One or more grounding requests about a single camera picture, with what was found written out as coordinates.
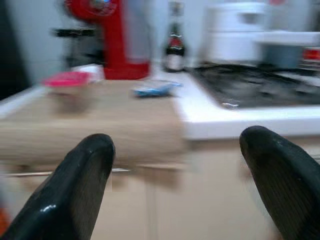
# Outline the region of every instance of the white appliance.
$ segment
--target white appliance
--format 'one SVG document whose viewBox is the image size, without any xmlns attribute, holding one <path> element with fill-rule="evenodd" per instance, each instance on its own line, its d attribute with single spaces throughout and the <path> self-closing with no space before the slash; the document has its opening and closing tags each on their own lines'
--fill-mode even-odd
<svg viewBox="0 0 320 240">
<path fill-rule="evenodd" d="M 267 5 L 259 2 L 220 3 L 206 11 L 204 58 L 215 63 L 255 63 L 261 59 L 257 33 L 265 30 Z"/>
</svg>

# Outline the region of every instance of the stovetop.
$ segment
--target stovetop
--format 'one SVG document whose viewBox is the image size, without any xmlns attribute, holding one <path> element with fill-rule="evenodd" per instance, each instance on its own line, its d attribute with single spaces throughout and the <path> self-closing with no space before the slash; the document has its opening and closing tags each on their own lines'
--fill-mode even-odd
<svg viewBox="0 0 320 240">
<path fill-rule="evenodd" d="M 315 71 L 232 64 L 187 71 L 225 108 L 320 105 L 320 78 Z"/>
</svg>

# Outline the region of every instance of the bottle label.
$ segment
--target bottle label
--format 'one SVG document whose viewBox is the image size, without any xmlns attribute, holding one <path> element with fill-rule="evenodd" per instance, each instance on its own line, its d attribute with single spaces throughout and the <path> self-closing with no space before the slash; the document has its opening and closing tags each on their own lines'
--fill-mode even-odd
<svg viewBox="0 0 320 240">
<path fill-rule="evenodd" d="M 167 68 L 175 71 L 180 71 L 184 68 L 184 58 L 179 55 L 169 54 L 166 58 Z"/>
</svg>

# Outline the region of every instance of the white countertop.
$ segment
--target white countertop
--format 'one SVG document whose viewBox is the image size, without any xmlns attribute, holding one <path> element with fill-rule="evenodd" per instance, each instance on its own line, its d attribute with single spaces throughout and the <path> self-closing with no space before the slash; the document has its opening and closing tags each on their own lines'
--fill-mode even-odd
<svg viewBox="0 0 320 240">
<path fill-rule="evenodd" d="M 320 135 L 320 106 L 268 107 L 229 110 L 222 108 L 188 73 L 155 70 L 155 78 L 183 84 L 173 98 L 184 123 L 187 140 L 238 138 L 250 126 L 261 125 L 283 136 Z M 0 101 L 0 119 L 44 93 L 43 87 L 30 88 Z"/>
</svg>

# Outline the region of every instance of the white wall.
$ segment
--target white wall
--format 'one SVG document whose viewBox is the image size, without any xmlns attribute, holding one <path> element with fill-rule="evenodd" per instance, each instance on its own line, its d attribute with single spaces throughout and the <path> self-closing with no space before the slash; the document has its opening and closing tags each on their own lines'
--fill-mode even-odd
<svg viewBox="0 0 320 240">
<path fill-rule="evenodd" d="M 147 0 L 150 24 L 153 28 L 154 55 L 160 60 L 168 37 L 169 0 Z M 184 0 L 183 33 L 188 55 L 199 54 L 202 22 L 206 4 L 220 0 Z M 60 0 L 7 0 L 9 14 L 27 72 L 33 83 L 39 83 L 63 70 L 63 56 L 67 54 L 68 39 L 54 37 L 54 28 L 68 28 L 79 22 L 68 18 L 59 9 Z"/>
</svg>

